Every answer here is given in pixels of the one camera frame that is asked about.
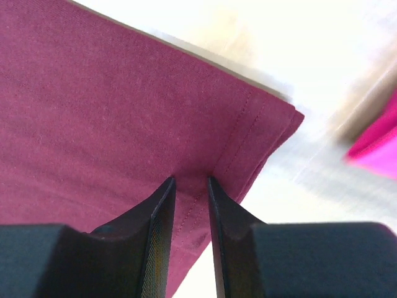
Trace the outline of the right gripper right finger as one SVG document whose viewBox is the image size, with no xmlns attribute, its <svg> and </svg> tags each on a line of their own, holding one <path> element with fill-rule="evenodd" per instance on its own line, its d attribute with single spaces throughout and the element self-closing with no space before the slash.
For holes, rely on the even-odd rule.
<svg viewBox="0 0 397 298">
<path fill-rule="evenodd" d="M 218 297 L 395 297 L 396 235 L 376 222 L 264 223 L 208 180 Z"/>
</svg>

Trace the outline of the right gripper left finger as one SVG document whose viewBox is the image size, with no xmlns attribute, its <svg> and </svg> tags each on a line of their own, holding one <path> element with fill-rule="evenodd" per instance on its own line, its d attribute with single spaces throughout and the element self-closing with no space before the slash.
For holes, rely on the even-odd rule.
<svg viewBox="0 0 397 298">
<path fill-rule="evenodd" d="M 1 227 L 2 297 L 164 297 L 176 182 L 80 232 L 63 224 Z"/>
</svg>

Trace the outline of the maroon t shirt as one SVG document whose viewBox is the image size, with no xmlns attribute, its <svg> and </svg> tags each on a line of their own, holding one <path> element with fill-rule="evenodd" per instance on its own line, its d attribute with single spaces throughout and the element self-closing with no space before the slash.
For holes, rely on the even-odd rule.
<svg viewBox="0 0 397 298">
<path fill-rule="evenodd" d="M 1 2 L 1 223 L 89 232 L 173 176 L 168 297 L 210 242 L 207 178 L 241 202 L 303 118 L 70 2 Z"/>
</svg>

